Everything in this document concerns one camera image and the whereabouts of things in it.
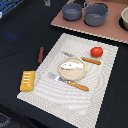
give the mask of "wooden handle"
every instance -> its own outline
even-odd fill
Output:
[[[83,85],[80,85],[80,84],[77,84],[77,83],[75,83],[73,81],[70,81],[70,80],[67,81],[67,84],[72,85],[72,86],[74,86],[76,88],[79,88],[81,90],[84,90],[84,91],[89,91],[89,88],[88,87],[83,86]]]
[[[85,58],[85,57],[82,57],[81,58],[83,61],[87,61],[87,62],[90,62],[90,63],[93,63],[93,64],[97,64],[97,65],[100,65],[101,62],[100,61],[97,61],[97,60],[93,60],[93,59],[89,59],[89,58]]]

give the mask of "pot handle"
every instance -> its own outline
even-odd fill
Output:
[[[102,19],[104,16],[108,15],[110,12],[111,12],[111,11],[109,11],[109,12],[107,12],[105,15],[101,16],[101,19]]]
[[[72,0],[70,0],[70,3],[73,3],[73,1],[72,1]]]
[[[89,6],[91,5],[90,2],[85,2],[85,3],[84,3],[84,8],[85,8],[85,9],[86,9],[87,3],[89,3]]]

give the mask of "dark countertop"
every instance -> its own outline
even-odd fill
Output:
[[[17,99],[23,71],[39,67],[40,47],[45,48],[45,58],[62,33],[67,33],[119,47],[96,128],[128,128],[128,44],[51,26],[66,2],[51,0],[46,7],[43,0],[24,0],[0,19],[0,104],[50,128],[75,128]]]

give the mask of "table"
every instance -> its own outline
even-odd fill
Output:
[[[62,33],[67,33],[119,47],[96,128],[127,128],[128,45],[51,26],[66,2],[54,0],[46,7],[42,0],[25,0],[0,20],[0,104],[49,128],[75,128],[16,98],[23,71],[39,67],[40,47],[45,48],[45,58]]]
[[[90,4],[93,5],[96,2],[96,0],[91,0]],[[111,13],[107,15],[104,24],[101,26],[92,27],[84,22],[85,8],[82,9],[82,16],[80,19],[70,22],[63,18],[62,10],[60,10],[58,15],[51,22],[51,25],[101,38],[128,43],[128,33],[121,27],[121,23],[123,24],[123,19],[122,22],[120,22],[121,12],[128,6],[128,4],[108,1],[105,2],[102,0],[98,1],[98,3],[106,4],[108,6],[108,11],[111,11]]]

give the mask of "white placemat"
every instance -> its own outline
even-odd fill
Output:
[[[89,87],[89,92],[48,77],[49,72],[59,75],[58,65],[67,58],[60,51],[96,59],[90,55],[92,47],[103,48],[103,56],[97,59],[101,65],[85,62],[87,73],[83,79],[76,81]],[[19,93],[17,98],[78,128],[94,128],[117,50],[115,46],[64,33],[37,69],[34,91]]]

